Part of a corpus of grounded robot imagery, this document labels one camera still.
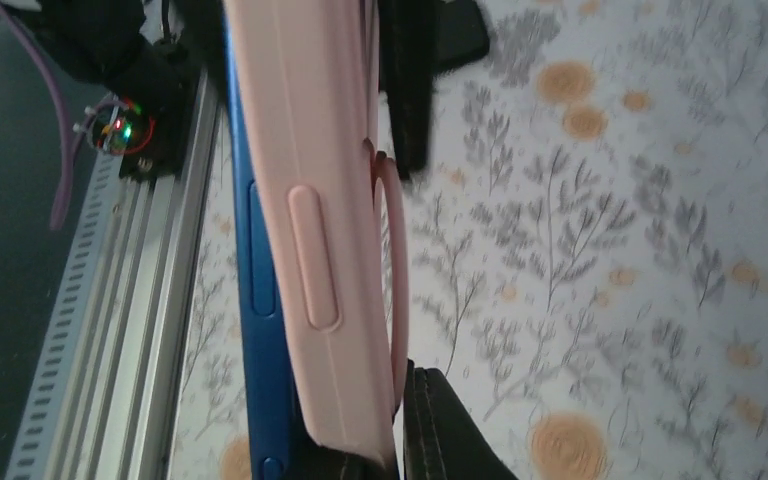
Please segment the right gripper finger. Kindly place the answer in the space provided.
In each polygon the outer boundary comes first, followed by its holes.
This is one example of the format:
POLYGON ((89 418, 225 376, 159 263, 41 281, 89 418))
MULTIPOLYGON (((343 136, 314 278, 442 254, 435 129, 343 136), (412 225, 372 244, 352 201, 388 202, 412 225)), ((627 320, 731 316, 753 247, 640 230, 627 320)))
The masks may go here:
POLYGON ((407 480, 515 480, 444 374, 408 364, 403 397, 407 480))

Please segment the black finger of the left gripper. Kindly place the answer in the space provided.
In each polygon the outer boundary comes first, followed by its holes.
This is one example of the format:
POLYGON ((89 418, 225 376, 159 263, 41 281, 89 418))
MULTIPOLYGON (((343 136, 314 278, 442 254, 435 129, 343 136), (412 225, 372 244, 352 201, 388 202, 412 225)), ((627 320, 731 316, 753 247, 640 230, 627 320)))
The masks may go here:
POLYGON ((429 162, 437 14, 426 0, 382 0, 378 12, 394 159, 399 178, 411 181, 429 162))

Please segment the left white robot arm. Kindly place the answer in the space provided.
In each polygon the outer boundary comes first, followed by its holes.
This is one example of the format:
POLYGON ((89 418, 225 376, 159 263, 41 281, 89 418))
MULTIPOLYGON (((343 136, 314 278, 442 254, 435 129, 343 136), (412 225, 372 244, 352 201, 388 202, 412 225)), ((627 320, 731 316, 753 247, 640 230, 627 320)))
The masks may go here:
MULTIPOLYGON (((43 49, 74 79, 101 84, 137 103, 155 122, 151 154, 172 155, 188 85, 142 35, 140 1, 9 1, 43 49)), ((384 76, 399 176, 410 181, 429 162, 437 33, 431 1, 381 1, 384 76)))

